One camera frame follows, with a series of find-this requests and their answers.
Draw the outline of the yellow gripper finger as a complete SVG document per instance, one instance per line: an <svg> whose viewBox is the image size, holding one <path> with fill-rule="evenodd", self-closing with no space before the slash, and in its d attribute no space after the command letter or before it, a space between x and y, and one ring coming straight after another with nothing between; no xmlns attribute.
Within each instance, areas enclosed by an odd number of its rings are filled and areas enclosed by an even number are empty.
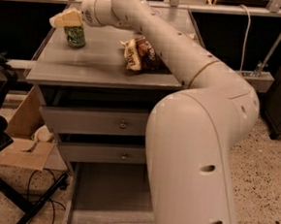
<svg viewBox="0 0 281 224"><path fill-rule="evenodd" d="M67 9L61 14L52 16L49 19L49 23L53 27L76 27L82 25L82 14L77 9Z"/></svg>

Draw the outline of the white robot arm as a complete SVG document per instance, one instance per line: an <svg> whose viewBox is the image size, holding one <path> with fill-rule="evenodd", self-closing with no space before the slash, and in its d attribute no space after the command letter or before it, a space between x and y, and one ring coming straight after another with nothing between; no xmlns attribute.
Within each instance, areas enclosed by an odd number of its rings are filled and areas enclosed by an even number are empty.
<svg viewBox="0 0 281 224"><path fill-rule="evenodd" d="M146 0L82 0L78 14L90 26L137 30L183 87L147 119L155 224L237 224L228 159L257 122L254 88Z"/></svg>

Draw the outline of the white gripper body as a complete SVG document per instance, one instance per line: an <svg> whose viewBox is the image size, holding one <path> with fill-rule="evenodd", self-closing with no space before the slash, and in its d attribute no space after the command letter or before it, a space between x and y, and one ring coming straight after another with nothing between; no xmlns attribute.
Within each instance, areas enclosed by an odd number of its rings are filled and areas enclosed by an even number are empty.
<svg viewBox="0 0 281 224"><path fill-rule="evenodd" d="M89 26L98 27L99 22L95 16L96 0L83 0L80 8L83 21Z"/></svg>

